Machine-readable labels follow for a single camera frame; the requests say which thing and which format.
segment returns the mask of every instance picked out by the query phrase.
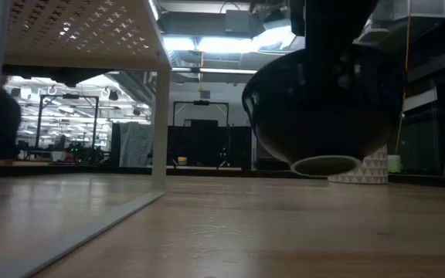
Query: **white panel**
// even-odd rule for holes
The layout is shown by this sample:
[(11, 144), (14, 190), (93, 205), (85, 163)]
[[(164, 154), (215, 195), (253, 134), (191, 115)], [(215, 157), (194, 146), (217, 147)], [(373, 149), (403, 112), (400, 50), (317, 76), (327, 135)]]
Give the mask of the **white panel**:
[(412, 110), (427, 103), (437, 100), (437, 88), (430, 89), (425, 93), (413, 97), (407, 97), (403, 105), (403, 111)]
[(168, 62), (146, 0), (12, 0), (5, 62), (155, 70)]

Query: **ceiling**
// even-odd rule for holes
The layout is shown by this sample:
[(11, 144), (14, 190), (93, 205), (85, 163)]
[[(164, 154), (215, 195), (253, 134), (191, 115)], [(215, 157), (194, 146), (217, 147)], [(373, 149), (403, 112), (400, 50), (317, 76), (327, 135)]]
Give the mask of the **ceiling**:
[[(213, 36), (219, 36), (220, 28), (226, 24), (223, 16), (226, 10), (242, 11), (248, 10), (250, 1), (222, 2), (222, 1), (199, 1), (199, 0), (159, 0), (158, 7), (161, 9), (161, 17), (158, 20), (164, 36), (186, 35), (191, 37), (195, 44), (199, 43), (204, 36), (197, 34), (208, 34), (213, 30)], [(269, 24), (269, 11), (287, 11), (287, 2), (279, 1), (255, 1), (266, 12), (258, 12), (258, 18), (264, 24)], [(380, 0), (377, 9), (372, 14), (369, 24), (365, 26), (364, 33), (357, 42), (376, 46), (386, 52), (396, 55), (400, 62), (404, 60), (403, 51), (406, 44), (406, 26), (408, 22), (407, 9), (395, 10), (393, 7), (407, 6), (408, 0)], [(413, 0), (413, 22), (410, 30), (412, 41), (416, 41), (431, 30), (435, 29), (445, 20), (445, 0)], [(252, 38), (252, 30), (247, 37)], [(296, 37), (289, 46), (282, 47), (279, 44), (260, 48), (256, 52), (249, 53), (204, 53), (203, 67), (258, 70), (270, 61), (279, 58), (288, 52), (303, 49), (304, 37)], [(173, 66), (201, 66), (201, 56), (186, 50), (173, 50), (170, 53)], [(175, 74), (172, 79), (176, 83), (197, 83), (199, 78), (189, 74)], [(207, 76), (207, 83), (246, 83), (248, 76), (238, 75), (213, 75)]]

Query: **white wall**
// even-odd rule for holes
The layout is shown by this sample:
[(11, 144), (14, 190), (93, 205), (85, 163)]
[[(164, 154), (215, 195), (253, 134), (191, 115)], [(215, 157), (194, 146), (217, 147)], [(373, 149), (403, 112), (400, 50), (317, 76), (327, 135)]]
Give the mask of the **white wall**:
[[(176, 111), (183, 107), (182, 103), (176, 105)], [(225, 105), (219, 105), (219, 108), (226, 112)], [(226, 126), (226, 116), (221, 112), (216, 105), (211, 104), (209, 106), (195, 106), (193, 104), (187, 104), (185, 108), (181, 109), (176, 114), (176, 126), (183, 126), (185, 119), (188, 120), (217, 120), (220, 127)], [(172, 125), (173, 121), (173, 103), (169, 106), (169, 125)], [(231, 103), (229, 105), (229, 125), (235, 127), (250, 126), (248, 116), (246, 115), (243, 106), (238, 103)]]

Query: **glass wall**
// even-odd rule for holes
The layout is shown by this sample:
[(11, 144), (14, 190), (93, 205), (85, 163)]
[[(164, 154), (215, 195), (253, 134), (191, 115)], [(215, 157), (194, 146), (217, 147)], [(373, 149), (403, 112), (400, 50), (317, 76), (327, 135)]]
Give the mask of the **glass wall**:
[[(404, 112), (397, 152), (400, 170), (408, 175), (445, 177), (445, 83), (424, 94), (428, 93), (430, 100)], [(416, 97), (420, 101), (423, 94)], [(396, 154), (396, 135), (389, 141), (391, 155)]]
[[(111, 164), (112, 144), (119, 145), (121, 152), (121, 143), (113, 140), (115, 124), (118, 133), (121, 132), (119, 126), (126, 123), (153, 130), (152, 96), (141, 99), (132, 93), (139, 91), (135, 83), (118, 82), (128, 74), (144, 73), (112, 72), (85, 80), (75, 87), (48, 78), (11, 76), (5, 89), (18, 101), (22, 112), (16, 142), (19, 161)], [(40, 122), (39, 105), (42, 105)], [(144, 140), (150, 146), (153, 131), (148, 133)]]

